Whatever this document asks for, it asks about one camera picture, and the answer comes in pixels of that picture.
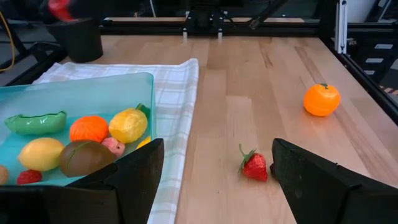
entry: wooden tabletop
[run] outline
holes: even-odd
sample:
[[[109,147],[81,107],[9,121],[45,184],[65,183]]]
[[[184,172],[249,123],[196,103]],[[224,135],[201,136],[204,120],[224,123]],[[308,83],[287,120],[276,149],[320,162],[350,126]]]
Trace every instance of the wooden tabletop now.
[[[195,57],[200,79],[176,223],[295,223],[276,181],[237,174],[238,151],[272,164],[274,138],[398,186],[398,127],[317,38],[188,39],[104,36],[94,63],[178,64]],[[303,95],[329,83],[342,96],[329,117],[303,109]]]

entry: red fruit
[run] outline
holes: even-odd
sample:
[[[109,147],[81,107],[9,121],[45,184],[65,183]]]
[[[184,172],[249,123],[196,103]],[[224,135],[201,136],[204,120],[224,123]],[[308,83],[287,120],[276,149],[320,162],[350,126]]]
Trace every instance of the red fruit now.
[[[242,145],[239,144],[239,150],[243,155],[243,161],[239,172],[242,172],[248,178],[266,182],[268,179],[266,160],[261,154],[255,153],[256,150],[251,150],[249,154],[242,151]]]
[[[17,184],[31,184],[40,182],[42,180],[42,173],[36,170],[27,170],[19,174]]]

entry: turquoise container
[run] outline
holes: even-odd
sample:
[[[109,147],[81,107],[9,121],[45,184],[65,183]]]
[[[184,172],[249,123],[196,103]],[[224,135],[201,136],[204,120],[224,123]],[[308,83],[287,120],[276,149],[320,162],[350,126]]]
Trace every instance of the turquoise container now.
[[[82,116],[99,115],[108,124],[113,116],[139,103],[150,108],[150,119],[145,134],[132,144],[126,145],[124,155],[135,150],[147,136],[156,138],[154,77],[150,73],[134,73],[111,77],[69,80],[64,82],[0,88],[0,165],[9,171],[6,185],[16,185],[18,175],[27,170],[17,160],[21,149],[37,138],[55,138],[64,146],[70,143],[69,128]],[[40,136],[19,135],[10,132],[4,120],[17,114],[40,116],[67,112],[65,128],[53,134]],[[68,178],[59,168],[43,172],[42,182],[31,185],[65,186],[82,177]]]

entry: white checkered towel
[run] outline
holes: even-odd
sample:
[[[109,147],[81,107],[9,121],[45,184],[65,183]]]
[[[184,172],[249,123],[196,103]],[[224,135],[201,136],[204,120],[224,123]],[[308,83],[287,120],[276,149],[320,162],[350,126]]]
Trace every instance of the white checkered towel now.
[[[148,223],[174,223],[197,97],[199,64],[193,58],[181,65],[54,64],[34,83],[149,72],[155,79],[157,137],[164,138],[165,160]]]

